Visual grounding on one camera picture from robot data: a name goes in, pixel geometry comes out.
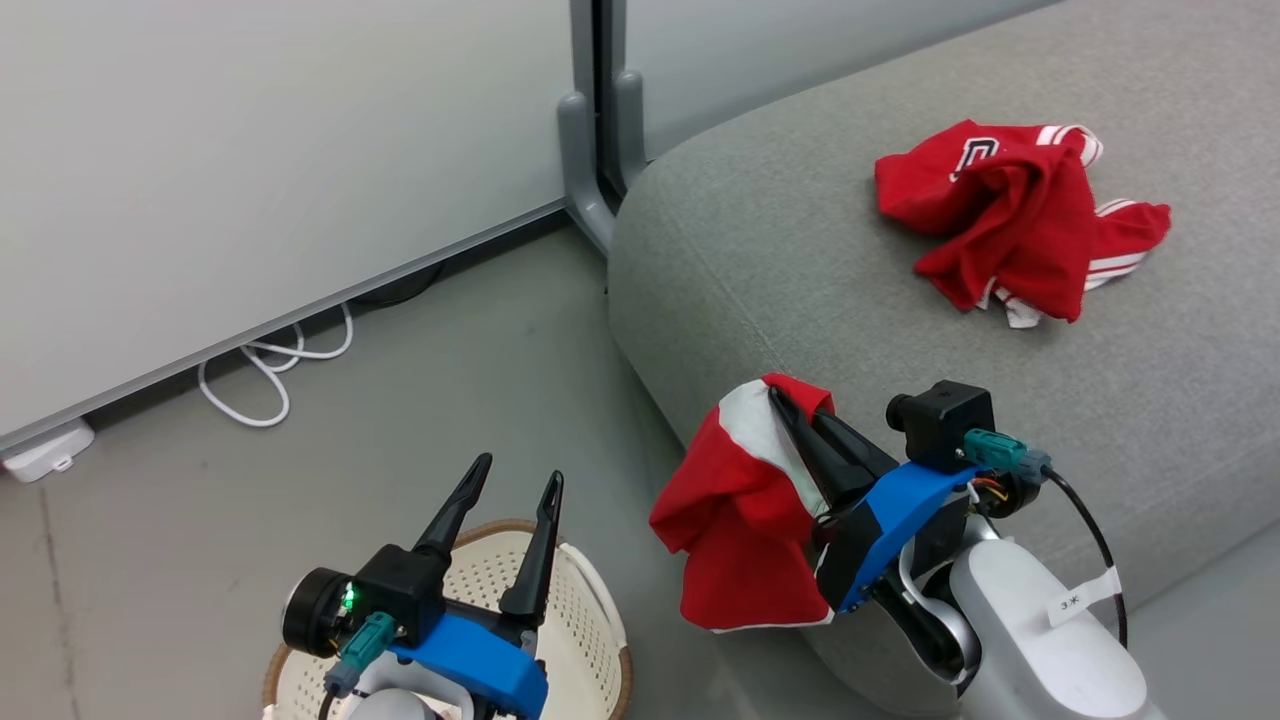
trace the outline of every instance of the woven basket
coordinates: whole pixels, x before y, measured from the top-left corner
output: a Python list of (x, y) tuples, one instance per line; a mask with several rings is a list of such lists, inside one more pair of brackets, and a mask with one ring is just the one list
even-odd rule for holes
[[(458, 536), (444, 594), (498, 610), (502, 593), (516, 580), (532, 532), (531, 521), (498, 520)], [(563, 541), (556, 548), (538, 659), (547, 662), (550, 685), (545, 720), (621, 720), (626, 715), (631, 652), (622, 619), (591, 562)], [(321, 678), (330, 665), (333, 660), (280, 646), (262, 684), (264, 717), (316, 720), (324, 698)], [(355, 700), (335, 701), (329, 716), (346, 717)]]

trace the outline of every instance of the white cable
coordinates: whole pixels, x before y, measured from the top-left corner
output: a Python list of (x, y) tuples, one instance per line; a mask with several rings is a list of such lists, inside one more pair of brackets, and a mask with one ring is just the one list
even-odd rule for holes
[[(196, 368), (196, 379), (200, 383), (200, 392), (205, 393), (205, 397), (207, 397), (209, 401), (214, 404), (214, 407), (221, 410), (223, 413), (227, 414), (228, 418), (236, 420), (237, 423), (248, 425), (251, 428), (270, 428), (271, 425), (279, 425), (280, 423), (284, 421), (285, 418), (289, 416), (289, 393), (288, 391), (284, 389), (284, 383), (280, 382), (279, 374), (293, 369), (293, 366), (297, 365), (298, 361), (302, 359), (333, 360), (334, 357), (346, 352), (348, 347), (351, 347), (351, 341), (353, 337), (356, 337), (356, 324), (351, 319), (351, 310), (347, 307), (347, 304), (343, 302), (342, 305), (339, 305), (339, 307), (342, 307), (343, 323), (347, 325), (347, 338), (342, 341), (342, 346), (339, 346), (337, 350), (329, 352), (315, 352), (303, 350), (303, 347), (306, 346), (306, 338), (302, 336), (302, 328), (297, 323), (293, 323), (293, 334), (297, 337), (297, 342), (294, 343), (293, 347), (284, 347), (280, 345), (270, 345), (266, 342), (257, 342), (257, 341), (247, 342), (241, 346), (241, 352), (244, 354), (244, 357), (248, 357), (248, 361), (252, 363), (255, 368), (261, 370), (262, 374), (266, 375), (266, 379), (271, 380), (271, 386), (275, 387), (276, 395), (280, 396), (280, 411), (276, 413), (274, 418), (270, 418), (268, 420), (257, 420), (255, 418), (250, 418), (247, 415), (237, 413), (236, 410), (232, 410), (229, 405), (227, 405), (221, 400), (218, 400), (218, 397), (214, 395), (214, 391), (209, 389), (209, 383), (205, 380), (205, 365), (209, 364), (207, 360), (201, 363)], [(283, 365), (268, 365), (266, 360), (259, 357), (257, 355), (259, 350), (266, 350), (268, 352), (275, 352), (276, 355), (285, 355), (289, 357), (289, 360), (287, 360)]]

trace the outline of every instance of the label sticker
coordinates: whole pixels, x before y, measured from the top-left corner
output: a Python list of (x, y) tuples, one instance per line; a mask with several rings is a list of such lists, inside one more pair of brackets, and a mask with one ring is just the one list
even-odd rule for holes
[(1094, 602), (1106, 600), (1117, 592), (1120, 592), (1120, 573), (1115, 568), (1110, 568), (1102, 577), (1069, 589), (1050, 601), (1047, 607), (1048, 624), (1056, 628), (1084, 612)]

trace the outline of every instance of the gray fabric upholstery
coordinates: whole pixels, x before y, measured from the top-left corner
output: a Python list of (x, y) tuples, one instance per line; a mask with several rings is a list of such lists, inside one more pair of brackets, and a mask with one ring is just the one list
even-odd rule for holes
[[(897, 454), (895, 393), (991, 388), (998, 425), (1093, 507), (1140, 602), (1280, 516), (1277, 36), (1270, 0), (1068, 0), (731, 120), (623, 202), (616, 338), (686, 442), (769, 370), (832, 388)], [(911, 273), (933, 242), (877, 215), (872, 169), (964, 118), (1089, 127), (1097, 200), (1167, 202), (1172, 232), (1074, 325), (956, 313)], [(1101, 570), (1051, 489), (1006, 529), (1068, 583)], [(950, 707), (882, 614), (808, 634), (872, 701)]]

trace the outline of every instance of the white wall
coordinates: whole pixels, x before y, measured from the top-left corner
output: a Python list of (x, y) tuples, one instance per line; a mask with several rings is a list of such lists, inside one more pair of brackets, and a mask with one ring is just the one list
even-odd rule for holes
[(568, 0), (0, 5), (0, 437), (563, 195)]
[(625, 65), (644, 76), (645, 154), (1051, 1), (626, 0)]

